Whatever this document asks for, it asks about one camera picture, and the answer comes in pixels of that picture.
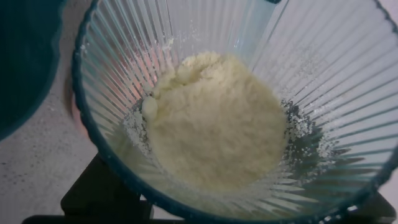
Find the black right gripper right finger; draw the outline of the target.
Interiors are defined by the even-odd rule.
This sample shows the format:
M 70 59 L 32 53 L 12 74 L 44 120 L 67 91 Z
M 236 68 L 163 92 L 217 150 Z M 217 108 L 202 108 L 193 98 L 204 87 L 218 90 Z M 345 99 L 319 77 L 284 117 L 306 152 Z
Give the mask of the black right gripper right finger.
M 380 193 L 376 193 L 354 211 L 351 218 L 353 220 L 395 220 L 397 212 Z

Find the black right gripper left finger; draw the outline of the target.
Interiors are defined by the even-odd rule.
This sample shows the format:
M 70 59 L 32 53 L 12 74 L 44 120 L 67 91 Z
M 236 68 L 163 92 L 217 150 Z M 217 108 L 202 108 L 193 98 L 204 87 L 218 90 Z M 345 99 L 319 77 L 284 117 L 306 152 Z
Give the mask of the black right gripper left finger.
M 88 164 L 60 202 L 65 215 L 100 220 L 149 220 L 152 205 L 106 165 L 99 155 Z

